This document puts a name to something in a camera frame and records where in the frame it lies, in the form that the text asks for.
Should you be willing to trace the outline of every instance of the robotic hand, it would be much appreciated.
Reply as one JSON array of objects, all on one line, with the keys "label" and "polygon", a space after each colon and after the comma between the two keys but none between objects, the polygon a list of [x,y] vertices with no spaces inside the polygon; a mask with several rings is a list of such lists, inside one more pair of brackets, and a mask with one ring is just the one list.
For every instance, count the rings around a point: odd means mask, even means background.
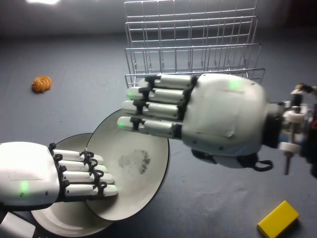
[{"label": "robotic hand", "polygon": [[[316,88],[300,84],[292,92],[292,101],[272,104],[259,84],[242,77],[158,74],[128,89],[130,101],[121,108],[134,116],[119,118],[117,125],[180,139],[196,157],[231,168],[270,170],[272,162],[259,161],[257,152],[262,145],[279,148],[285,151],[288,174],[290,158],[296,153],[317,162],[312,127],[317,107],[312,112],[302,104],[303,92],[316,93]],[[266,167],[258,167],[258,162]]]},{"label": "robotic hand", "polygon": [[55,202],[116,195],[101,156],[29,142],[0,144],[0,204],[5,211],[44,209]]}]

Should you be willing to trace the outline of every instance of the wire rack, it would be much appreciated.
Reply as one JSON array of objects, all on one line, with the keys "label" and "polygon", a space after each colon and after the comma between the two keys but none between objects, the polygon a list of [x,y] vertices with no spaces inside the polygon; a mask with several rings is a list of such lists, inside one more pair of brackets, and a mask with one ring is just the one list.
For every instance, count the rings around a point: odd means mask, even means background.
[{"label": "wire rack", "polygon": [[261,83],[257,0],[125,2],[126,84],[159,73],[230,73]]}]

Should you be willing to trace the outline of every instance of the swirl-shaped cookie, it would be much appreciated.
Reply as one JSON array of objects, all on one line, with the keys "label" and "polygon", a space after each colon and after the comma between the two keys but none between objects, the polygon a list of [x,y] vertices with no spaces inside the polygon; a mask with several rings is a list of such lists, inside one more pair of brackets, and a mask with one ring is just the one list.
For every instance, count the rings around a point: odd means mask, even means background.
[{"label": "swirl-shaped cookie", "polygon": [[35,93],[44,93],[47,90],[50,90],[52,86],[52,80],[48,76],[38,76],[32,83],[32,90]]}]

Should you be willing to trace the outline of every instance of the wall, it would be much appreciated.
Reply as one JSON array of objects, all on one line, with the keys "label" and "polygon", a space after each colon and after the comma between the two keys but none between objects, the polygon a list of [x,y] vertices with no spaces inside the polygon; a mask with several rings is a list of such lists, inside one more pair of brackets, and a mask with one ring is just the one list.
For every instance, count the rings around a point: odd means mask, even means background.
[{"label": "wall", "polygon": [[[233,4],[236,0],[224,0]],[[239,0],[248,5],[255,0]],[[29,4],[25,0],[0,1],[0,36],[47,36],[124,32],[125,0],[61,0],[56,5]],[[205,0],[192,0],[204,5]],[[219,0],[209,0],[208,9]],[[260,27],[280,26],[285,22],[289,1],[258,0]]]}]

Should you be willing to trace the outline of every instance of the yellow sponge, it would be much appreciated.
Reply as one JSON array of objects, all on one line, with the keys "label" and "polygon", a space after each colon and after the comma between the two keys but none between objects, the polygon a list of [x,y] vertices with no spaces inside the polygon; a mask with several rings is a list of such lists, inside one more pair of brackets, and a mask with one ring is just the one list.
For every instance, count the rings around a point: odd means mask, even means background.
[{"label": "yellow sponge", "polygon": [[266,238],[275,238],[298,216],[298,212],[284,201],[258,223],[258,229]]}]

